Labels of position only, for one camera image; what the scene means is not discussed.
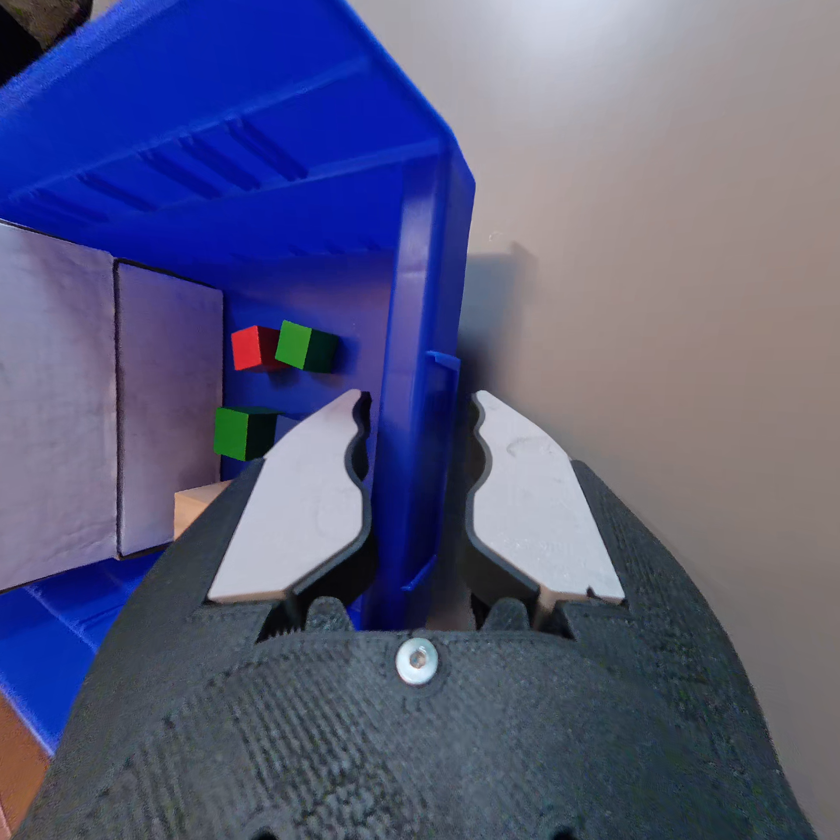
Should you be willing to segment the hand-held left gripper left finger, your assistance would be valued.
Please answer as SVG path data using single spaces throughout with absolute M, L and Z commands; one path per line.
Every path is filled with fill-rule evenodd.
M 261 468 L 210 602 L 353 604 L 377 569 L 367 438 L 371 395 L 351 389 L 285 433 Z

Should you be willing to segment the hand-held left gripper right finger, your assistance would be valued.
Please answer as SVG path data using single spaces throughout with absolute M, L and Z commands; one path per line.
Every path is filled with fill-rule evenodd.
M 463 580 L 488 612 L 520 601 L 539 626 L 560 603 L 626 594 L 571 457 L 488 391 L 470 398 Z

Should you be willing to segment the white cardboard mailer box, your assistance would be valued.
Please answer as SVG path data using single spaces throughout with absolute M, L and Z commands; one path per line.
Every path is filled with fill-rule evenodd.
M 113 259 L 1 228 L 2 590 L 114 555 Z
M 120 261 L 118 553 L 173 539 L 175 493 L 219 481 L 220 290 Z

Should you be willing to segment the blue plastic bin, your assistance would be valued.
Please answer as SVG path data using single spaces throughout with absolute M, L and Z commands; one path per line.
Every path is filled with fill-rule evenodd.
M 120 2 L 2 88 L 2 220 L 224 296 L 224 404 L 371 394 L 365 629 L 421 624 L 437 560 L 476 182 L 346 2 Z M 237 372 L 230 335 L 339 337 Z

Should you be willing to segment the grey desk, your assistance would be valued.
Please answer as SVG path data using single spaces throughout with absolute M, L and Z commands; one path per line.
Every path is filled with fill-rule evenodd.
M 703 591 L 838 838 L 838 2 L 352 2 L 476 178 L 460 340 Z

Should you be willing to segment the green cube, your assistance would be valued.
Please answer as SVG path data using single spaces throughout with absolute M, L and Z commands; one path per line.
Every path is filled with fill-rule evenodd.
M 263 406 L 222 406 L 216 410 L 213 451 L 249 461 L 264 456 L 274 445 L 280 413 Z
M 276 360 L 300 371 L 328 374 L 340 339 L 331 332 L 306 327 L 289 320 L 280 326 Z

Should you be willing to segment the plain wooden cube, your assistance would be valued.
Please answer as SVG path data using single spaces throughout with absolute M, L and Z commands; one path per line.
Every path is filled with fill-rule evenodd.
M 222 480 L 213 484 L 179 490 L 174 494 L 173 537 L 178 540 L 207 507 L 232 483 Z

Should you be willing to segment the red cube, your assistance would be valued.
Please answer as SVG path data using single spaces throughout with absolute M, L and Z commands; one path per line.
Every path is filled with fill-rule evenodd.
M 234 370 L 268 373 L 286 369 L 288 365 L 276 358 L 279 336 L 278 329 L 259 325 L 232 332 Z

